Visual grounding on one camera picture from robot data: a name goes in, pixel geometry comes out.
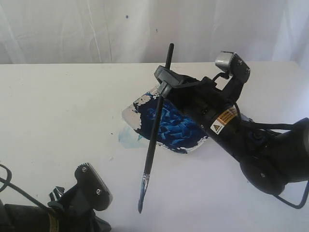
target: white tabletop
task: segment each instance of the white tabletop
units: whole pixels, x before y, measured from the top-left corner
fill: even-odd
[[[265,123],[309,116],[309,79],[294,62],[248,65],[251,77],[238,101],[244,114]],[[308,231],[309,203],[295,210],[258,191],[212,139],[187,155],[157,147],[138,213],[147,147],[118,142],[126,126],[121,111],[156,84],[157,66],[0,65],[0,161],[13,171],[12,183],[47,203],[55,186],[72,187],[76,167],[90,162],[113,194],[98,216],[114,231]],[[213,63],[172,69],[196,78],[219,72]],[[304,185],[288,185],[283,196],[298,203]],[[30,204],[8,188],[0,199]]]

